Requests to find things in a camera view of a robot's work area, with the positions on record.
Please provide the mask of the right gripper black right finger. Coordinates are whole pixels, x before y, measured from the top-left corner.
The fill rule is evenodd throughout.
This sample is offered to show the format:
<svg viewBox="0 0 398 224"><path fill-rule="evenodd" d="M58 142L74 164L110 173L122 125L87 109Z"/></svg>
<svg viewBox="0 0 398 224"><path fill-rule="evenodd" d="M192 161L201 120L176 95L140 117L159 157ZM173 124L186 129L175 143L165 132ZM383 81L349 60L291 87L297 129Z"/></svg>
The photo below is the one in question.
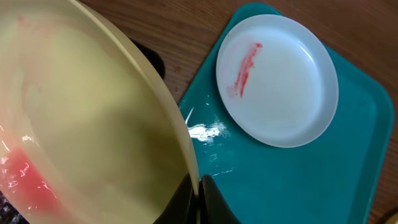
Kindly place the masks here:
<svg viewBox="0 0 398 224"><path fill-rule="evenodd" d="M200 181L199 207L201 224L241 224L208 174Z"/></svg>

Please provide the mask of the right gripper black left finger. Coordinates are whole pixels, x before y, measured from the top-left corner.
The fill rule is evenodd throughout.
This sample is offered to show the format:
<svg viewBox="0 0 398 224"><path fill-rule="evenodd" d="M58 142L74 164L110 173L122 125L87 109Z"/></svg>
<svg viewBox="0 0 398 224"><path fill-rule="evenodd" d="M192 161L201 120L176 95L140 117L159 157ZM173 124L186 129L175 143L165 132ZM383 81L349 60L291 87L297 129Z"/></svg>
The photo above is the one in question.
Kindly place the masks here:
<svg viewBox="0 0 398 224"><path fill-rule="evenodd" d="M197 198L187 174L154 224L196 224Z"/></svg>

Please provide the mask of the yellow plate back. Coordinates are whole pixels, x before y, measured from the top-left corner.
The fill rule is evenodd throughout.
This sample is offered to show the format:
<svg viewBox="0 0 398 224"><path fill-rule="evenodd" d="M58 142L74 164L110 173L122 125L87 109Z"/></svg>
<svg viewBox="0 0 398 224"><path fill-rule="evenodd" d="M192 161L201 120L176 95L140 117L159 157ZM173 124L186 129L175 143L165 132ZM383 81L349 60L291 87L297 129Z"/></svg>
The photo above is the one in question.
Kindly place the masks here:
<svg viewBox="0 0 398 224"><path fill-rule="evenodd" d="M29 223L154 223L198 167L144 54L79 1L1 2L1 192Z"/></svg>

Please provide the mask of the yellow plate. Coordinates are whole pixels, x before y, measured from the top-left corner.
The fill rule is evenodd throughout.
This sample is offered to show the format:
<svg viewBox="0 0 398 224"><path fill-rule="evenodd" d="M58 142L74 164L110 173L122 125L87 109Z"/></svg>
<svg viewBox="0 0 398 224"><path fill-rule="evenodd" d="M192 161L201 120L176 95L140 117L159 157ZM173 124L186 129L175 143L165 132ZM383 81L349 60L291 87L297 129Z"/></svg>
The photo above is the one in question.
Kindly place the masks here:
<svg viewBox="0 0 398 224"><path fill-rule="evenodd" d="M1 2L1 192L29 223L154 223L198 167L144 54L79 1Z"/></svg>
<svg viewBox="0 0 398 224"><path fill-rule="evenodd" d="M398 222L398 207L393 208L383 215L377 224L397 224Z"/></svg>

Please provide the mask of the yellow plate front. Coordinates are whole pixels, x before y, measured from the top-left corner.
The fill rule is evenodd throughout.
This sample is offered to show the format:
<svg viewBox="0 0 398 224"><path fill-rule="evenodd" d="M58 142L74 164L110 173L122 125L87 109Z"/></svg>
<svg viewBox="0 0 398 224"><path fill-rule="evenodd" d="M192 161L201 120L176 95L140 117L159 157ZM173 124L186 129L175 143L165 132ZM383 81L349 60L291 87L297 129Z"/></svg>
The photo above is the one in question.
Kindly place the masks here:
<svg viewBox="0 0 398 224"><path fill-rule="evenodd" d="M393 208L383 215L377 224L397 224L398 222L398 207Z"/></svg>

